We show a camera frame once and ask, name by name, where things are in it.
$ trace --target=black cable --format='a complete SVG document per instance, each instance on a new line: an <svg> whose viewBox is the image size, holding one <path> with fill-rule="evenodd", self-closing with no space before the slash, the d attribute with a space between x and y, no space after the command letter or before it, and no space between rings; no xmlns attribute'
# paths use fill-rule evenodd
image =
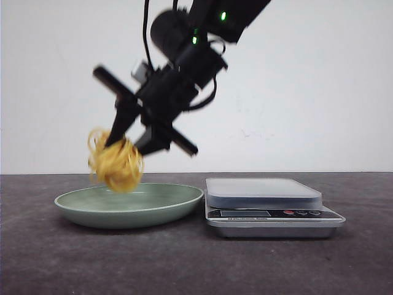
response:
<svg viewBox="0 0 393 295"><path fill-rule="evenodd" d="M145 8L144 8L144 15L143 15L143 44L145 45L145 51L147 56L147 62L149 63L149 68L154 71L152 60L150 59L149 48L147 46L147 38L146 38L146 31L147 31L147 15L149 14L149 0L145 0Z"/></svg>
<svg viewBox="0 0 393 295"><path fill-rule="evenodd" d="M172 9L177 10L177 2L178 0L173 0Z"/></svg>
<svg viewBox="0 0 393 295"><path fill-rule="evenodd" d="M194 111L196 109L203 108L208 103L212 102L214 97L216 96L216 92L217 92L217 81L216 81L216 77L215 76L213 78L213 83L214 83L214 89L213 89L212 93L210 94L210 96L208 96L205 100L201 101L200 103L197 103L194 106L189 106L189 107L185 108L184 110L185 111Z"/></svg>

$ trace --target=tabletop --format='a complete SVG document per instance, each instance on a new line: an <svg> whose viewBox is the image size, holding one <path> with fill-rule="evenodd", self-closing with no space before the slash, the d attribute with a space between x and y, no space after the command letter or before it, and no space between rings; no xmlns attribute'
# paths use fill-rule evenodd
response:
<svg viewBox="0 0 393 295"><path fill-rule="evenodd" d="M221 238L202 203L144 229L63 218L54 199L88 175L1 176L1 288L14 294L393 294L393 173L146 173L206 188L209 177L284 177L346 217L330 239Z"/></svg>

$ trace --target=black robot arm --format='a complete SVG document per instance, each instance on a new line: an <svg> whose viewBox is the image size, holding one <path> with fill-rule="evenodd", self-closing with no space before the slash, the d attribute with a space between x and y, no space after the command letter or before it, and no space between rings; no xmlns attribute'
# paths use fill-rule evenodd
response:
<svg viewBox="0 0 393 295"><path fill-rule="evenodd" d="M211 47L213 41L208 40L208 33L238 42L245 27L269 1L194 0L189 13L177 10L175 4L174 9L162 12L154 20L150 36L169 61L162 69L154 69L149 58L149 64L139 73L142 85L135 94L105 68L97 67L93 75L117 95L117 114L106 146L120 140L140 115L146 131L135 145L142 155L169 149L172 141L188 154L196 154L198 148L175 130L172 122L181 112L202 108L212 101L216 75L228 67L222 53ZM145 16L148 3L146 0ZM191 105L198 90L211 80L214 90L210 96Z"/></svg>

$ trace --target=plate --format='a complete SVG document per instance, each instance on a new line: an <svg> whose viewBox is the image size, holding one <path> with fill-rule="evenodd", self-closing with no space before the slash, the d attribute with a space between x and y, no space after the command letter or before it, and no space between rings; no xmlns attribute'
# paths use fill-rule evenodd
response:
<svg viewBox="0 0 393 295"><path fill-rule="evenodd" d="M140 183L128 193L106 186L79 189L55 199L68 220L99 229L132 229L177 220L191 213L203 191L180 184Z"/></svg>

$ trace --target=digital scale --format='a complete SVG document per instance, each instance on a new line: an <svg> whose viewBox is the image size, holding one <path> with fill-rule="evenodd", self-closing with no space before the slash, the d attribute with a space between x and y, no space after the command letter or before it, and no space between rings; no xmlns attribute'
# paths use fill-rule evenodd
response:
<svg viewBox="0 0 393 295"><path fill-rule="evenodd" d="M345 218L285 178L208 178L206 220L223 237L327 238Z"/></svg>

